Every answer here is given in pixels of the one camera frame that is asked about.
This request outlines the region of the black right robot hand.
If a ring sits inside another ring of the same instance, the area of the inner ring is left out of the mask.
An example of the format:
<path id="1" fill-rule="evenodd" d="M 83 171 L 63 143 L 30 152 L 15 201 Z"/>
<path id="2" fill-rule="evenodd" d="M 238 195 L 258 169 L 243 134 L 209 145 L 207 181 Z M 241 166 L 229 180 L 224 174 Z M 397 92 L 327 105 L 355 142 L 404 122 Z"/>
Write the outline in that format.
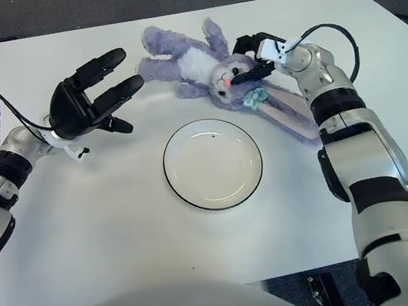
<path id="1" fill-rule="evenodd" d="M 254 35 L 244 35 L 236 39 L 233 54 L 247 55 L 253 52 L 255 65 L 246 73 L 233 77 L 231 85 L 242 84 L 248 81 L 259 81 L 271 75 L 275 70 L 275 63 L 285 62 L 287 41 L 265 32 Z"/>

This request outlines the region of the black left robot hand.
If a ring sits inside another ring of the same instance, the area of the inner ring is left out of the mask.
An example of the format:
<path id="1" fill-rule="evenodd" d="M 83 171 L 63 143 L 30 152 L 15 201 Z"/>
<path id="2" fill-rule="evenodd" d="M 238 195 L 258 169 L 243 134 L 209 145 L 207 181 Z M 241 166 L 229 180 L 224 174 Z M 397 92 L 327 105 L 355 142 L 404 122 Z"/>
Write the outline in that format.
<path id="1" fill-rule="evenodd" d="M 132 133 L 133 125 L 113 113 L 144 85 L 140 75 L 127 78 L 90 100 L 85 91 L 100 83 L 123 62 L 127 56 L 122 48 L 108 51 L 99 58 L 89 60 L 73 75 L 55 88 L 49 107 L 49 124 L 58 137 L 75 139 L 93 130 L 111 133 Z"/>

